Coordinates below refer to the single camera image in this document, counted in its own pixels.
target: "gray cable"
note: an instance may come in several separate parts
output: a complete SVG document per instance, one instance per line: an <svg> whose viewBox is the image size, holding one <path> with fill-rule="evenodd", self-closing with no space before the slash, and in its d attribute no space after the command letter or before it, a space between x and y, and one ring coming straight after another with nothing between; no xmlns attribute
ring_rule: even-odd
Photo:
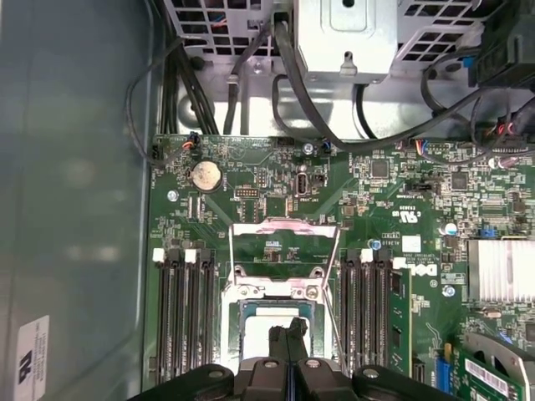
<svg viewBox="0 0 535 401"><path fill-rule="evenodd" d="M141 144L141 140L139 135L137 134L137 130L135 129L135 123L134 118L132 117L132 94L134 93L134 89L137 86L139 82L141 82L145 76L152 71L153 69L158 68L169 56L169 54L173 53L177 48L179 48L182 45L182 38L177 38L166 50L165 52L158 58L156 58L149 66L147 66L135 79L128 85L128 88L126 89L126 101L125 101L125 117L126 117L126 124L128 127L128 134L130 135L130 138L132 139L132 142L134 142L134 146L137 149L140 156L143 158L144 161L149 163L150 165L157 165L157 166L165 166L171 163L176 157L182 153L182 149L175 150L172 152L169 156L167 156L163 160L157 160L153 157L149 156L145 152L145 147L143 144Z"/></svg>
<svg viewBox="0 0 535 401"><path fill-rule="evenodd" d="M302 132L300 129L291 128L286 125L283 118L281 117L280 113L278 112L278 101L280 99L280 93L278 91L278 83L281 81L281 79L288 79L286 75L277 75L275 78L273 78L273 83L271 86L271 108L273 112L273 119L275 120L275 123L277 124L277 127L290 138L294 138L295 140L298 140L299 142L307 142L316 146L321 146L322 142L319 140L314 140L311 138L308 138L307 135L309 135L309 132Z"/></svg>
<svg viewBox="0 0 535 401"><path fill-rule="evenodd" d="M262 46L264 40L266 40L271 32L271 25L269 22L265 22L262 29L254 40L246 47L240 57L238 57L234 67L232 67L231 75L239 76L242 71L243 65L255 54L255 52ZM234 123L234 115L236 114L237 97L240 89L239 83L230 83L228 85L228 109L225 116L225 123L223 125L223 134L230 135L232 133L232 124Z"/></svg>

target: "barcode label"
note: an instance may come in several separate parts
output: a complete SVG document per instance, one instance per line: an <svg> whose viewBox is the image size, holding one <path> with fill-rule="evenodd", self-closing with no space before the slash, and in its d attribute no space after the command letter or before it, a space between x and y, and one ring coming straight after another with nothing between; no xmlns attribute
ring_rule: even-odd
<svg viewBox="0 0 535 401"><path fill-rule="evenodd" d="M471 373L473 376L479 378L483 383L488 384L494 388L497 392L509 396L507 383L501 380L498 376L488 372L486 369L481 366L465 359L465 369L468 373Z"/></svg>

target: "integrated circuit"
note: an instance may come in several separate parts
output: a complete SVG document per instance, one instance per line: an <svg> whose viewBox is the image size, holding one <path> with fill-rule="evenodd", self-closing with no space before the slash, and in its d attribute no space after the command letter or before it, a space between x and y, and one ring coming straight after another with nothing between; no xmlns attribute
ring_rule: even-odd
<svg viewBox="0 0 535 401"><path fill-rule="evenodd" d="M463 172L456 172L451 174L451 189L452 190L467 190L468 189L468 174Z"/></svg>
<svg viewBox="0 0 535 401"><path fill-rule="evenodd" d="M371 162L371 176L373 178L388 178L388 161L373 160Z"/></svg>

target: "metal bracket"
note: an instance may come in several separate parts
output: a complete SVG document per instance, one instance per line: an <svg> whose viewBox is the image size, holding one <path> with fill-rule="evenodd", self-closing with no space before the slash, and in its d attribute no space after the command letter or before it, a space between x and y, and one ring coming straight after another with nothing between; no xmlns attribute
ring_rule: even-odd
<svg viewBox="0 0 535 401"><path fill-rule="evenodd" d="M339 246L340 230L337 226L312 226L306 221L299 219L287 219L285 217L268 217L259 224L232 224L228 228L228 242L231 253L231 273L232 284L237 285L235 265L234 265L234 236L242 235L269 235L275 231L290 230L298 236L325 236L334 239L333 248L329 253L326 274L323 277L321 287L326 288L329 284L330 273L333 268L334 259Z"/></svg>

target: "green circuit board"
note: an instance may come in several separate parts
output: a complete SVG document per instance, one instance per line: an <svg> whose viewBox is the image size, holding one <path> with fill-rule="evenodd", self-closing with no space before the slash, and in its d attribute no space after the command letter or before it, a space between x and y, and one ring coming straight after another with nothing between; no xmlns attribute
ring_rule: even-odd
<svg viewBox="0 0 535 401"><path fill-rule="evenodd" d="M185 141L155 139L166 153ZM472 147L437 143L429 151L462 159ZM199 175L198 165L206 162L217 167L211 172L216 179ZM204 179L217 183L212 188ZM450 167L424 160L412 148L369 155L314 149L306 155L301 144L285 138L202 138L173 165L152 171L144 388L202 363L245 358L247 318L263 322L257 311L276 302L307 320L314 356L342 358L349 369L384 364L408 376L418 358L424 364L420 379L428 384L435 384L437 355L466 330L507 336L530 348L531 304L494 304L498 316L471 302L467 241L485 227L492 228L486 236L531 238L534 191L531 157L506 169L492 160ZM274 300L238 293L239 302L223 307L233 275L229 227L273 217L337 227L339 243L326 277L333 319L326 318L327 305L310 294ZM326 274L334 247L332 238L291 231L232 239L233 266L241 270L234 274L277 283L313 279L318 267ZM159 251L165 253L161 261L155 259ZM196 268L179 266L184 260ZM373 305L366 304L370 293ZM222 317L227 311L228 318ZM228 342L222 341L221 327L228 327Z"/></svg>

